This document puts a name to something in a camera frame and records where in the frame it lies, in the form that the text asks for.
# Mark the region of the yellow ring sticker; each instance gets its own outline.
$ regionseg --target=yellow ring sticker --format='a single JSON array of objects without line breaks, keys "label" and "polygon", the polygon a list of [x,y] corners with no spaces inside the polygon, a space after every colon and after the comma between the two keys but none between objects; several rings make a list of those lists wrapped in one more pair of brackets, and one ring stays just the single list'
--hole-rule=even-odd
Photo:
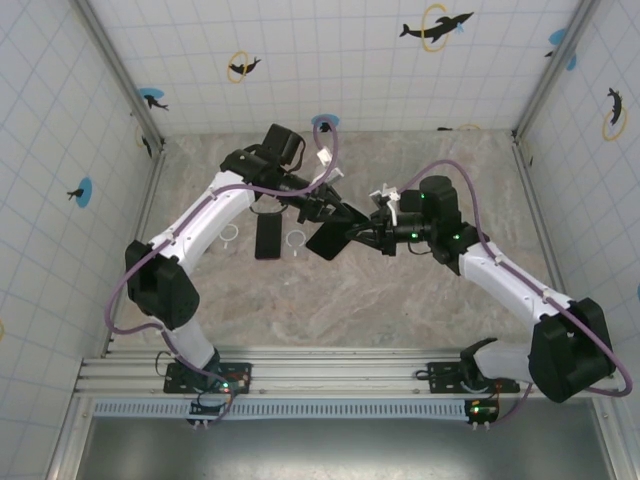
[{"label": "yellow ring sticker", "polygon": [[424,48],[425,52],[430,52],[430,53],[435,53],[435,52],[439,52],[440,50],[442,50],[446,45],[447,45],[447,41],[449,40],[449,34],[447,33],[444,37],[444,42],[442,43],[442,45],[440,45],[440,47],[435,48],[435,49],[431,49],[427,46],[427,44],[424,41],[424,23],[425,20],[427,19],[427,15],[429,15],[429,12],[431,10],[433,10],[434,8],[439,8],[440,10],[442,10],[444,13],[447,13],[447,9],[444,8],[443,5],[440,5],[439,3],[434,3],[433,5],[431,5],[430,7],[428,7],[425,11],[424,11],[424,15],[422,15],[422,24],[420,24],[420,38],[422,39],[422,48]]},{"label": "yellow ring sticker", "polygon": [[613,111],[610,111],[607,116],[604,117],[604,122],[602,123],[602,138],[604,138],[607,142],[613,142],[614,140],[617,140],[618,137],[622,135],[622,132],[624,132],[624,129],[627,128],[627,120],[629,120],[627,109],[622,106],[620,108],[622,109],[622,113],[624,113],[624,122],[622,122],[622,128],[620,128],[620,131],[613,137],[607,136],[607,125],[609,124],[609,119],[613,115]]},{"label": "yellow ring sticker", "polygon": [[[242,76],[237,79],[234,80],[233,78],[231,78],[231,65],[233,64],[233,61],[238,58],[240,55],[242,55],[244,57],[244,68],[242,69]],[[231,60],[229,60],[229,65],[227,65],[227,78],[229,79],[229,81],[231,83],[240,83],[242,80],[244,80],[244,77],[247,76],[247,69],[249,68],[249,54],[247,52],[245,52],[244,50],[240,50],[238,52],[236,52],[233,57],[231,57]]]},{"label": "yellow ring sticker", "polygon": [[136,125],[136,131],[133,132],[133,136],[134,136],[134,139],[136,141],[136,145],[138,146],[138,148],[142,148],[142,147],[144,147],[144,144],[142,144],[142,143],[140,143],[138,141],[139,138],[142,138],[142,134],[139,133],[139,132],[140,132],[140,125]]}]

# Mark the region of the marble floor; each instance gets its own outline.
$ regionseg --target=marble floor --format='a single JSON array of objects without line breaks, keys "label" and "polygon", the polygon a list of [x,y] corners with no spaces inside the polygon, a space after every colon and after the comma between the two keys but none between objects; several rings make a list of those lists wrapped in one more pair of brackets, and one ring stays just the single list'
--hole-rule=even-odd
[{"label": "marble floor", "polygon": [[[169,139],[144,240],[163,231],[201,194],[227,154],[262,138],[225,134]],[[305,138],[309,148],[300,175],[310,178],[318,162],[311,135]],[[321,138],[331,139],[329,134]],[[366,214],[374,210],[369,193],[383,182],[400,187],[434,160],[457,160],[474,180],[486,233],[512,260],[549,281],[508,132],[341,133],[339,157],[345,178],[336,189]],[[437,173],[452,178],[463,218],[473,223],[462,177],[450,167]],[[254,205],[257,211],[277,207],[269,198]],[[284,235],[300,229],[309,238],[318,225],[299,225],[296,217],[293,208],[285,212]],[[226,245],[214,241],[193,275],[201,296],[197,315],[214,345],[441,348],[468,346],[487,336],[514,342],[526,338],[524,327],[506,309],[429,255],[414,256],[398,246],[397,257],[384,257],[352,242],[327,262],[304,247],[294,252],[283,238],[281,259],[257,261],[256,216],[246,211],[233,223],[238,238]],[[232,233],[230,228],[223,231],[225,236]],[[290,240],[295,245],[300,237]],[[117,323],[133,326],[143,320],[127,300]],[[161,343],[147,332],[115,341]]]}]

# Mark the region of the robotic arm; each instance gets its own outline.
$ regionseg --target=robotic arm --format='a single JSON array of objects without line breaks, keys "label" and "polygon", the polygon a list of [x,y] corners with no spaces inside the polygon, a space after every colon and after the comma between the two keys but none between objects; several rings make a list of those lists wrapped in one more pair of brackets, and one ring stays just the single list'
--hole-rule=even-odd
[{"label": "robotic arm", "polygon": [[[419,190],[402,193],[383,188],[372,195],[378,210],[369,221],[356,224],[354,213],[327,181],[308,193],[290,195],[310,186],[284,169],[301,142],[297,134],[273,125],[261,145],[230,154],[205,193],[171,227],[147,245],[134,241],[127,248],[129,270],[154,246],[171,242],[130,278],[128,294],[143,313],[163,324],[177,351],[191,364],[217,373],[219,354],[194,317],[199,295],[189,276],[221,230],[261,196],[247,189],[217,196],[213,192],[246,184],[288,192],[288,196],[274,196],[299,209],[300,223],[348,223],[348,239],[383,255],[394,256],[398,243],[427,242],[439,263],[482,287],[518,317],[529,330],[530,342],[511,345],[490,338],[461,352],[460,370],[470,388],[481,387],[487,379],[508,378],[536,383],[548,398],[563,402],[614,372],[615,366],[604,352],[548,301],[553,299],[569,310],[611,348],[602,309],[589,298],[576,302],[542,284],[510,262],[485,236],[484,243],[496,254],[491,257],[478,230],[462,222],[457,193],[447,177],[426,177]],[[501,263],[537,286],[544,292],[543,298]]]}]

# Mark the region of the metal corner post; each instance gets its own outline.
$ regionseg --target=metal corner post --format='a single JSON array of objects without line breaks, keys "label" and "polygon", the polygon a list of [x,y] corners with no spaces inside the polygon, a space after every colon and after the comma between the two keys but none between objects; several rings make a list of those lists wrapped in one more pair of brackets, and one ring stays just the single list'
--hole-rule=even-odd
[{"label": "metal corner post", "polygon": [[589,21],[600,6],[601,0],[582,0],[565,31],[564,38],[553,52],[551,63],[545,70],[540,82],[527,104],[527,108],[520,117],[516,128],[518,139],[526,136],[531,129],[538,113],[542,109],[542,105],[549,98],[551,90],[562,75],[566,65],[575,54],[578,41],[582,37]]},{"label": "metal corner post", "polygon": [[160,151],[162,149],[162,135],[160,134],[160,130],[151,118],[142,98],[138,95],[138,90],[129,76],[129,72],[127,72],[127,69],[120,61],[120,57],[118,57],[113,44],[107,36],[107,32],[104,30],[100,20],[96,16],[90,1],[69,0],[69,3],[78,16],[83,20],[89,37],[102,53],[102,57],[107,68],[113,74],[122,94],[127,99],[127,103],[131,107],[133,115],[135,115],[136,119],[140,123],[140,128],[144,132],[145,137],[149,143],[154,146],[156,151]]}]

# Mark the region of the black phone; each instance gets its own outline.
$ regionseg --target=black phone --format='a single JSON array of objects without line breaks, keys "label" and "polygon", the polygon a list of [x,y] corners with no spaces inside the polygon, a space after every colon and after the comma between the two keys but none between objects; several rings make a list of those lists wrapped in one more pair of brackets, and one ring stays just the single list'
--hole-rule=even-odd
[{"label": "black phone", "polygon": [[[306,247],[313,253],[320,255],[325,260],[333,260],[336,256],[349,245],[346,233],[355,225],[369,221],[369,218],[353,208],[351,205],[344,204],[354,215],[352,222],[328,222],[322,225],[313,237],[306,243]],[[332,216],[342,215],[334,212]]]},{"label": "black phone", "polygon": [[275,260],[282,250],[282,214],[258,214],[256,260]]}]

